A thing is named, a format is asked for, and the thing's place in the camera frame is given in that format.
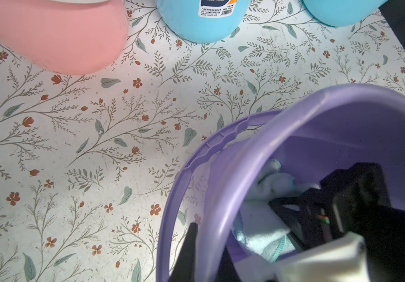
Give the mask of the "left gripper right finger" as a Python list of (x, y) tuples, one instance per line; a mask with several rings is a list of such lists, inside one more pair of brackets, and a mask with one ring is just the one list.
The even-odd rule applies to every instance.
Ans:
[(241, 282), (227, 247), (225, 247), (221, 257), (218, 269), (218, 282)]

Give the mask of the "purple plastic bucket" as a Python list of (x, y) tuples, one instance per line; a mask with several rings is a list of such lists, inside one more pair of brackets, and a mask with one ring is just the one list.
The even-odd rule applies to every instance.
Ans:
[(187, 160), (168, 196), (157, 281), (168, 282), (191, 223), (198, 225), (194, 282), (218, 281), (225, 247), (234, 264), (254, 256), (240, 248), (231, 228), (269, 159), (278, 160), (296, 184), (320, 188), (337, 169), (376, 163), (391, 206), (405, 210), (405, 97), (380, 86), (333, 86), (215, 132)]

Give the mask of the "blue bucket white handle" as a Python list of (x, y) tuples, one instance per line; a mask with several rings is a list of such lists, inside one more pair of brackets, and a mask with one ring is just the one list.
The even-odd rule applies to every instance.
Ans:
[(375, 12), (387, 0), (303, 0), (308, 12), (331, 27), (346, 27)]

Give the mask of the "light green cloth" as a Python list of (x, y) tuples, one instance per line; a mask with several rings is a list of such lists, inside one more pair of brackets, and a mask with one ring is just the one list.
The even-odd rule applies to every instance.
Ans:
[(232, 234), (247, 255), (259, 255), (273, 263), (295, 250), (288, 238), (289, 227), (271, 209), (276, 198), (297, 197), (317, 183), (296, 184), (295, 178), (281, 172), (281, 163), (269, 159), (250, 186), (231, 228)]

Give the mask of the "pink plastic bucket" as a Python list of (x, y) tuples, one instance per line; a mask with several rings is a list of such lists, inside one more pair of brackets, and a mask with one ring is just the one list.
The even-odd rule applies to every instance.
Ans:
[(123, 1), (0, 1), (0, 43), (49, 71), (102, 70), (127, 37)]

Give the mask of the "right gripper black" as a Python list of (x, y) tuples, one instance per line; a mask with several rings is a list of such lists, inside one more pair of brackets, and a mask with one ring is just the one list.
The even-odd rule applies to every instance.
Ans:
[(290, 240), (306, 254), (349, 233), (364, 238), (373, 282), (405, 282), (405, 210), (391, 206), (382, 168), (356, 163), (337, 169), (300, 196), (271, 200), (290, 228)]

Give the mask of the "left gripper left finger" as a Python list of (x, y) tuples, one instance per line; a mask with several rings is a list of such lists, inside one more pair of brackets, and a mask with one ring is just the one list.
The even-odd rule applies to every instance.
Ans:
[(175, 268), (171, 272), (169, 282), (193, 282), (195, 268), (195, 248), (198, 225), (191, 223), (182, 244)]

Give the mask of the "blue bucket with label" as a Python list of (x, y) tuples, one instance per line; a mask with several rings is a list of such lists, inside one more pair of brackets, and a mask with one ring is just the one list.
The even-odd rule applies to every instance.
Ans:
[(157, 0), (167, 27), (180, 38), (195, 43), (213, 43), (228, 37), (242, 22), (248, 0)]

